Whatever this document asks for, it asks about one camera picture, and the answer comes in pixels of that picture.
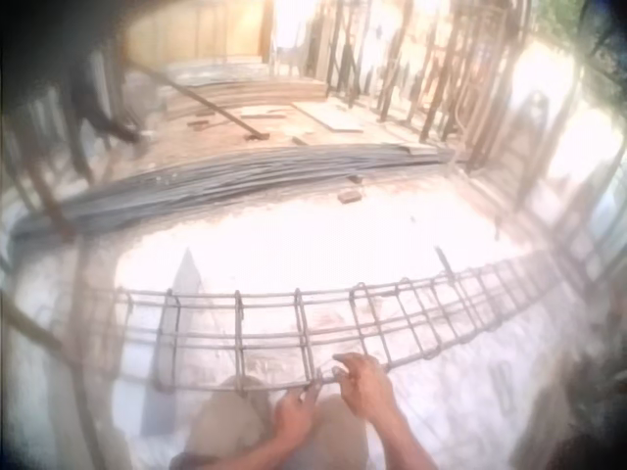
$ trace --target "person's left hand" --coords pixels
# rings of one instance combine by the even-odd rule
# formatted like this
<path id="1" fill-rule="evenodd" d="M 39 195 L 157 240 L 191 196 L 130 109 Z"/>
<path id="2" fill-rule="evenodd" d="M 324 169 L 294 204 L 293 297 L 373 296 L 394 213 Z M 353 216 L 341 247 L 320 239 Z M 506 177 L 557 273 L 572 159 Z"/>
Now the person's left hand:
<path id="1" fill-rule="evenodd" d="M 296 448 L 305 442 L 314 424 L 315 401 L 321 384 L 313 382 L 306 390 L 292 389 L 276 404 L 274 432 L 284 445 Z"/>

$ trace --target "person's right hand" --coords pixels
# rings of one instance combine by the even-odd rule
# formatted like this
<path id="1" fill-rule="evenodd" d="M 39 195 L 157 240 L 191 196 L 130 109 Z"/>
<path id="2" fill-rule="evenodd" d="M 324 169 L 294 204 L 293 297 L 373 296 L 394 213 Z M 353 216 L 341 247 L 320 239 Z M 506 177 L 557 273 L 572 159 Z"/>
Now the person's right hand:
<path id="1" fill-rule="evenodd" d="M 376 426 L 381 420 L 398 415 L 392 382 L 374 357 L 347 352 L 333 358 L 348 369 L 347 373 L 333 367 L 333 375 L 342 389 L 342 398 L 357 416 Z"/>

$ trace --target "hand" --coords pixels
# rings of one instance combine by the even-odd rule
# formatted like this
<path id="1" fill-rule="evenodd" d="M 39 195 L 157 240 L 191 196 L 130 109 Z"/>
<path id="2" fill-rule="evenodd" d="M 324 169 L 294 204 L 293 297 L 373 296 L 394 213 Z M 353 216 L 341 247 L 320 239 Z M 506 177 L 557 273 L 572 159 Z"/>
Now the hand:
<path id="1" fill-rule="evenodd" d="M 300 446 L 314 424 L 315 401 L 321 384 L 316 381 L 307 388 L 289 390 L 276 404 L 274 410 L 274 433 L 290 449 Z"/>
<path id="2" fill-rule="evenodd" d="M 340 383 L 342 398 L 357 416 L 377 426 L 382 420 L 399 415 L 392 382 L 374 357 L 347 352 L 333 358 L 348 369 L 347 373 L 333 367 L 333 375 Z"/>

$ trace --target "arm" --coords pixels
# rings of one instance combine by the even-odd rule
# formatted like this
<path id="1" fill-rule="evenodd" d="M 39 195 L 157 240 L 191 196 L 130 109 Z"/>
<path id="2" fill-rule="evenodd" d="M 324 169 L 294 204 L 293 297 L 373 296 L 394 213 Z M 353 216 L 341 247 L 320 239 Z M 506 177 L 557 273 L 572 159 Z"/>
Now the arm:
<path id="1" fill-rule="evenodd" d="M 339 367 L 333 373 L 340 383 L 342 398 L 353 412 L 369 421 L 385 450 L 390 470 L 433 470 L 429 454 L 411 433 L 410 425 L 398 408 L 390 379 L 374 357 L 336 354 L 348 373 Z"/>
<path id="2" fill-rule="evenodd" d="M 314 423 L 315 401 L 321 384 L 307 389 L 290 390 L 276 405 L 274 437 L 247 454 L 204 465 L 202 470 L 270 470 L 276 468 L 305 442 Z"/>

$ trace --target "stack of wooden boards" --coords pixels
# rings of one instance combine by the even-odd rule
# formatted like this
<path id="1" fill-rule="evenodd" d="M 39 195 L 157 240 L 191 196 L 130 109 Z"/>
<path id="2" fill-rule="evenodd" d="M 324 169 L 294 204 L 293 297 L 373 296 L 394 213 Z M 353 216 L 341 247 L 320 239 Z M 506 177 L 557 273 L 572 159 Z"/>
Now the stack of wooden boards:
<path id="1" fill-rule="evenodd" d="M 310 78 L 277 77 L 231 81 L 190 87 L 203 98 L 222 108 L 289 105 L 292 102 L 326 100 L 326 83 Z M 168 119 L 195 115 L 206 109 L 200 103 L 172 90 L 166 97 Z"/>

